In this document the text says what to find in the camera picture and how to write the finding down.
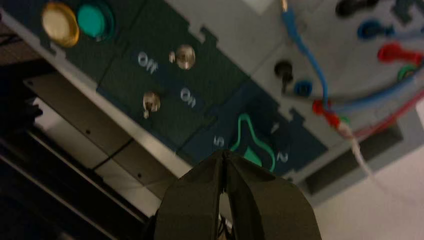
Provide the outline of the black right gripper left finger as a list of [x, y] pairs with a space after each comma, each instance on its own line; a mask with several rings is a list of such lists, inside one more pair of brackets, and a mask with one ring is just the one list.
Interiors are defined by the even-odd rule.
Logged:
[[155, 240], [215, 240], [223, 187], [224, 151], [220, 150], [174, 182], [156, 215]]

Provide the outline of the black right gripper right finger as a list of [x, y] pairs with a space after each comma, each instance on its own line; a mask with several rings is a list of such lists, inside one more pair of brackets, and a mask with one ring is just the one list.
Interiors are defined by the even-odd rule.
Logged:
[[320, 240], [311, 204], [300, 189], [231, 151], [226, 193], [236, 240]]

